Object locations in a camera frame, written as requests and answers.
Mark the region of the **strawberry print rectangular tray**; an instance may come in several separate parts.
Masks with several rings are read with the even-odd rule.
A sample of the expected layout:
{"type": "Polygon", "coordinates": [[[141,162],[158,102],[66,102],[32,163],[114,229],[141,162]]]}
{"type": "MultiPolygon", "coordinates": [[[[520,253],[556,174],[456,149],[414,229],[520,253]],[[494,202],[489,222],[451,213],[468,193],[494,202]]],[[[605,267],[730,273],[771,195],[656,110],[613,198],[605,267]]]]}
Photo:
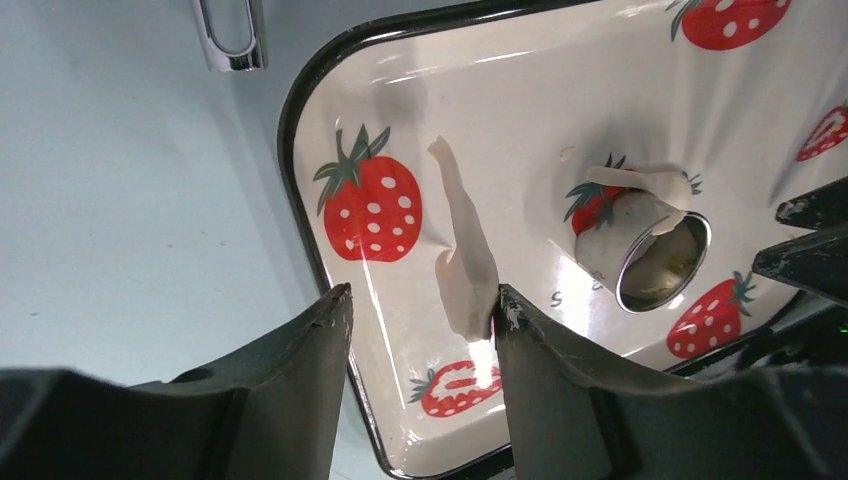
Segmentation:
{"type": "Polygon", "coordinates": [[[476,2],[355,27],[294,82],[283,178],[320,288],[353,294],[350,370],[376,457],[438,478],[509,442],[494,347],[455,333],[437,261],[454,229],[429,145],[453,147],[502,282],[577,334],[674,369],[760,331],[798,295],[755,254],[800,234],[785,199],[847,172],[843,1],[476,2]],[[594,166],[682,170],[709,247],[631,313],[575,261],[619,190],[594,166]]]}

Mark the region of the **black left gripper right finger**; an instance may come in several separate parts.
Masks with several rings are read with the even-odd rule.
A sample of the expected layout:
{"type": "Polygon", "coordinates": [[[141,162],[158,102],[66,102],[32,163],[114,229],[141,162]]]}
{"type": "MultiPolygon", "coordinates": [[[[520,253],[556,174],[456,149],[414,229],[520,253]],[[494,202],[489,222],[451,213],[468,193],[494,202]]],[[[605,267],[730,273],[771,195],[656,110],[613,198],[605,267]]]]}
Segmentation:
{"type": "Polygon", "coordinates": [[[847,371],[696,382],[623,358],[503,284],[496,351],[521,479],[843,479],[847,371]]]}

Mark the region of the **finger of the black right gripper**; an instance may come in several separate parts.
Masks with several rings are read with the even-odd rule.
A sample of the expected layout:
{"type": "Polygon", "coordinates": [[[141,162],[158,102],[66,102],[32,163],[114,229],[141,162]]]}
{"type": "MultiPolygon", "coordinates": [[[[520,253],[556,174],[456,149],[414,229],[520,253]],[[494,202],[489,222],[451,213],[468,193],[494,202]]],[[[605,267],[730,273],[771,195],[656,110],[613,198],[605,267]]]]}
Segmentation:
{"type": "Polygon", "coordinates": [[[821,230],[847,221],[847,178],[843,177],[782,202],[775,213],[782,225],[821,230]]]}
{"type": "Polygon", "coordinates": [[[758,252],[752,271],[847,307],[847,226],[835,225],[758,252]]]}

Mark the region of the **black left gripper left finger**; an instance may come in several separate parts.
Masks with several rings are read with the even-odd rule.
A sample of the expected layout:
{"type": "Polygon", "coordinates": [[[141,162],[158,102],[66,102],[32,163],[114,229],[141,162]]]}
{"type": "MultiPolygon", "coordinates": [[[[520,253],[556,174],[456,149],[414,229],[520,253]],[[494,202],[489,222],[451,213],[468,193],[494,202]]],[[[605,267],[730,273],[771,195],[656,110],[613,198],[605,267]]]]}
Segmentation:
{"type": "Polygon", "coordinates": [[[326,479],[353,327],[340,284],[297,317],[170,382],[1,373],[5,479],[326,479]]]}

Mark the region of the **metal scraper wooden handle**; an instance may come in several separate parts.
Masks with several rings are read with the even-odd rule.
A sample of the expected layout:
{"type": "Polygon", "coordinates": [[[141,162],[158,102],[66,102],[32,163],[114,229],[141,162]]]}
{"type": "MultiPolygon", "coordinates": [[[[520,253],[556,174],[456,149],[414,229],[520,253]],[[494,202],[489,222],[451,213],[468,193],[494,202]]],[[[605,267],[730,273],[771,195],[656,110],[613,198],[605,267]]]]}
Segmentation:
{"type": "Polygon", "coordinates": [[[248,72],[267,68],[263,2],[190,2],[207,68],[248,72]]]}

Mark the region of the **white dough piece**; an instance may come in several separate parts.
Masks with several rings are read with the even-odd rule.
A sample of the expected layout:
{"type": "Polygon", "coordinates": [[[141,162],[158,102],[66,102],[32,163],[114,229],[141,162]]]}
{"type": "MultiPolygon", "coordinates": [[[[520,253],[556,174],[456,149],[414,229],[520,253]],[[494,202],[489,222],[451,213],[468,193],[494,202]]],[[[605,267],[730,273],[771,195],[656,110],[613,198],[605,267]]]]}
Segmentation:
{"type": "Polygon", "coordinates": [[[454,333],[468,342],[488,340],[498,296],[496,261],[450,144],[439,136],[428,153],[440,169],[454,233],[454,247],[442,252],[434,266],[442,306],[454,333]]]}

